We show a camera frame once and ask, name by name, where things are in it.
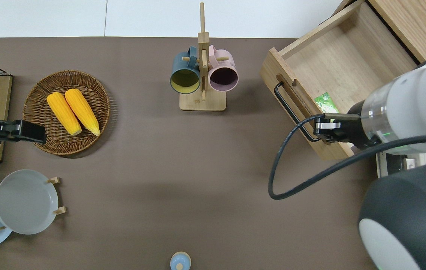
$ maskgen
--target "black metal handle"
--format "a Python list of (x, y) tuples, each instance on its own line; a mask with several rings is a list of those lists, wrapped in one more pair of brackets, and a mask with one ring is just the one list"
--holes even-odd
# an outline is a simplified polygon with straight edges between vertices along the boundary
[[(283, 96), (281, 96), (281, 94), (280, 94), (280, 86), (282, 86), (283, 84), (284, 84), (284, 82), (279, 82), (278, 84), (276, 84), (276, 86), (274, 87), (274, 94), (275, 94), (276, 98), (278, 98), (278, 100), (280, 101), (283, 108), (288, 112), (288, 114), (291, 116), (291, 118), (293, 118), (293, 121), (295, 122), (295, 124), (299, 124), (300, 123), (299, 118), (294, 114), (291, 107), (288, 105), (288, 103), (286, 103)], [(310, 142), (318, 142), (318, 141), (321, 140), (318, 137), (313, 138), (304, 126), (301, 126), (300, 130), (304, 134), (306, 139), (308, 139)]]

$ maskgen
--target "wooden mug tree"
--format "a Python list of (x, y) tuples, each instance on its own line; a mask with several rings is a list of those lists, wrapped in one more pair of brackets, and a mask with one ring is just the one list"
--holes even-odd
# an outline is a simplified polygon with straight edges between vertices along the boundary
[(199, 3), (201, 32), (198, 33), (199, 89), (191, 94), (180, 94), (180, 109), (184, 111), (224, 111), (226, 92), (216, 91), (208, 82), (209, 33), (205, 31), (205, 5)]

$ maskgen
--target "mug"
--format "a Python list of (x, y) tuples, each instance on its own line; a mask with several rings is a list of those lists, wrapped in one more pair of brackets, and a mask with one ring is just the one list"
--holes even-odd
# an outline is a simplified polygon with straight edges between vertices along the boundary
[[(220, 57), (228, 57), (228, 60), (218, 61), (217, 58)], [(238, 72), (231, 53), (225, 49), (217, 50), (210, 45), (208, 58), (211, 65), (208, 82), (211, 88), (221, 92), (233, 89), (238, 84)]]
[(199, 66), (196, 63), (198, 49), (190, 46), (188, 52), (181, 52), (173, 60), (170, 76), (171, 87), (180, 94), (190, 94), (199, 88)]

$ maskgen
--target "open drawer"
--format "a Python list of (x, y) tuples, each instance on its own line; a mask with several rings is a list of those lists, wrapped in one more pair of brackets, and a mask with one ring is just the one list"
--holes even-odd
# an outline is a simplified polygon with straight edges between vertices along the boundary
[[(340, 113), (372, 91), (416, 67), (364, 0), (357, 0), (313, 31), (277, 51), (269, 50), (260, 75), (302, 120), (322, 113), (314, 98), (328, 92)], [(312, 134), (312, 126), (305, 128)], [(350, 144), (309, 142), (321, 159), (353, 155)]]

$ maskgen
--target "mug rack base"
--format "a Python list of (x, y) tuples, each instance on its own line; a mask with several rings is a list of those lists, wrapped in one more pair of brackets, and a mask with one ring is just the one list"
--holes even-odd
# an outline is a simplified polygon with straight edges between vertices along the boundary
[(226, 92), (211, 89), (205, 91), (203, 100), (202, 87), (191, 94), (180, 95), (180, 109), (184, 111), (224, 111), (226, 109)]

